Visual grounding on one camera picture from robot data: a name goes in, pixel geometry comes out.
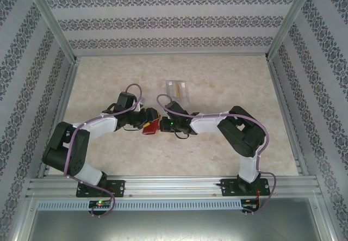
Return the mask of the aluminium frame post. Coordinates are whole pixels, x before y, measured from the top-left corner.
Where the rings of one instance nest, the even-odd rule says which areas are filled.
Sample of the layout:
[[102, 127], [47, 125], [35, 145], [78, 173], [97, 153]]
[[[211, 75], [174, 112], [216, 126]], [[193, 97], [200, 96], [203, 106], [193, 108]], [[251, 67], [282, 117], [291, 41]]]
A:
[[278, 51], [278, 48], [282, 44], [283, 40], [293, 22], [295, 21], [297, 15], [299, 14], [304, 2], [306, 0], [294, 0], [289, 11], [287, 12], [278, 32], [276, 33], [269, 50], [266, 53], [266, 60], [270, 61]]
[[59, 46], [65, 53], [70, 63], [75, 63], [77, 56], [74, 54], [72, 47], [69, 44], [68, 39], [64, 35], [64, 32], [55, 18], [49, 4], [46, 0], [33, 0], [37, 8], [40, 10], [42, 17], [45, 19], [48, 27], [51, 29], [54, 37], [57, 39]]

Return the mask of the aluminium side rail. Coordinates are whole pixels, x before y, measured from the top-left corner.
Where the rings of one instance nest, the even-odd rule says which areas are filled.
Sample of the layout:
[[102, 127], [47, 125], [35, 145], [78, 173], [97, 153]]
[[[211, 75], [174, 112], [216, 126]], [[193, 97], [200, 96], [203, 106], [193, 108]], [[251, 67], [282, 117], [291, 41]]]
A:
[[67, 74], [67, 77], [66, 77], [66, 80], [64, 83], [63, 90], [62, 90], [60, 98], [59, 98], [59, 105], [57, 107], [56, 115], [55, 115], [55, 118], [54, 118], [53, 123], [52, 123], [52, 128], [49, 131], [49, 135], [48, 135], [45, 146], [47, 146], [47, 144], [49, 143], [49, 140], [54, 132], [56, 125], [59, 122], [63, 121], [63, 119], [64, 119], [67, 105], [69, 103], [71, 91], [73, 88], [73, 84], [74, 84], [74, 81], [76, 79], [76, 74], [77, 74], [79, 63], [80, 63], [80, 58], [77, 58], [74, 61], [74, 63], [71, 64], [71, 67], [69, 69], [69, 72]]

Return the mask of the aluminium back rail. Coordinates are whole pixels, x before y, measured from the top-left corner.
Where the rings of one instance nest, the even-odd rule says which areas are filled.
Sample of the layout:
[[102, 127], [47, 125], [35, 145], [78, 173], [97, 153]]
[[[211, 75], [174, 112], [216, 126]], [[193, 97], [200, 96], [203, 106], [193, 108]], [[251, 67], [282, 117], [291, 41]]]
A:
[[193, 56], [202, 56], [202, 57], [262, 57], [267, 58], [266, 53], [241, 53], [241, 52], [209, 52], [209, 53], [184, 53], [184, 52], [160, 52], [160, 53], [117, 53], [117, 54], [91, 54], [91, 55], [76, 55], [76, 59], [82, 57], [135, 57], [135, 56], [180, 56], [180, 57], [193, 57]]

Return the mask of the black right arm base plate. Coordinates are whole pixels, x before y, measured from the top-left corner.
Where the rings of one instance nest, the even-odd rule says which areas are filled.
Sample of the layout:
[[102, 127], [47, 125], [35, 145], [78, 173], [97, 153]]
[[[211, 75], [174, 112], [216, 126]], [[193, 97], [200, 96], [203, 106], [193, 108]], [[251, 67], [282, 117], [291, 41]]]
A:
[[266, 178], [257, 178], [254, 182], [248, 183], [239, 178], [221, 179], [222, 196], [269, 196], [270, 187]]

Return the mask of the aluminium mounting rail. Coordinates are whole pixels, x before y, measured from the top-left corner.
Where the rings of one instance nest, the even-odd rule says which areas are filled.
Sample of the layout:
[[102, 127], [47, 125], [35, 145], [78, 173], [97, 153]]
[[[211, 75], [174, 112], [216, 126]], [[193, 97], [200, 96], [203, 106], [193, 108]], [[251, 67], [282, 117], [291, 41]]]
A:
[[[124, 198], [133, 199], [202, 199], [222, 198], [217, 186], [222, 177], [137, 177], [112, 176], [112, 180], [124, 180]], [[322, 191], [315, 176], [278, 176], [273, 198], [321, 196]], [[78, 183], [70, 178], [49, 175], [29, 181], [25, 198], [49, 200], [73, 200]]]

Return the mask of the red leather card holder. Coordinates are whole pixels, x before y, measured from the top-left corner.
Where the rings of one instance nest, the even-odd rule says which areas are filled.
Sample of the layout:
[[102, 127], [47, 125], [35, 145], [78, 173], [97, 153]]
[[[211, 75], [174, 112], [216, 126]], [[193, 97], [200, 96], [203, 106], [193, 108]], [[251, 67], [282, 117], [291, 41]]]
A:
[[143, 135], [154, 135], [159, 128], [159, 119], [153, 121], [142, 130]]

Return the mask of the grey metal panel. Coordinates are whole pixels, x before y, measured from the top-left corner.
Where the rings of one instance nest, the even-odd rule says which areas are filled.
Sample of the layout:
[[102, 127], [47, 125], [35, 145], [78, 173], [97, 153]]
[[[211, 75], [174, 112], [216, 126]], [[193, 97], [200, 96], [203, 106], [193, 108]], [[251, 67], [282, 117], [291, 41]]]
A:
[[43, 212], [28, 241], [328, 241], [314, 219], [237, 211], [124, 211], [94, 219], [87, 212]]

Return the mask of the clear plastic card box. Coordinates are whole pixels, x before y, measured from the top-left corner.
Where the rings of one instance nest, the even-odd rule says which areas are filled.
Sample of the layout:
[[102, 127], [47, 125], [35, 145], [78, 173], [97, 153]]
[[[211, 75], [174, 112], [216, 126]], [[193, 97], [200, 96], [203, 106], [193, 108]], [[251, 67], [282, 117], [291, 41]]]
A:
[[[176, 97], [175, 83], [179, 83], [181, 86], [181, 100], [178, 100]], [[178, 102], [180, 105], [188, 106], [190, 103], [188, 86], [184, 81], [167, 80], [166, 94], [169, 95], [172, 100]]]

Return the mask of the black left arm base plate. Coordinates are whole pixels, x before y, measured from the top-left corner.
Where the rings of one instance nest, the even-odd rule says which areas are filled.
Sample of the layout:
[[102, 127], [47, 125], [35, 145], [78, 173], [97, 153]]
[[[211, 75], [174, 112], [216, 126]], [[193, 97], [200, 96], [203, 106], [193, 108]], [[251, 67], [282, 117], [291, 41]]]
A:
[[[103, 188], [111, 192], [115, 197], [123, 197], [125, 190], [124, 180], [108, 180], [101, 179], [97, 185], [99, 188]], [[99, 190], [86, 184], [78, 183], [76, 197], [111, 197], [110, 194], [104, 190]]]

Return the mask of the left controller board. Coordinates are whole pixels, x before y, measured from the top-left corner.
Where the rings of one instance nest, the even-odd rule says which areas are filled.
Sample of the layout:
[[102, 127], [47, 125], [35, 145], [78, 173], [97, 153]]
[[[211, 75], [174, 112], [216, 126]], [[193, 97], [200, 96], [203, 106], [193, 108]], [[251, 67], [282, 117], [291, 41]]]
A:
[[89, 208], [101, 208], [101, 209], [107, 209], [110, 208], [111, 202], [108, 200], [99, 200], [99, 201], [90, 201], [89, 202]]

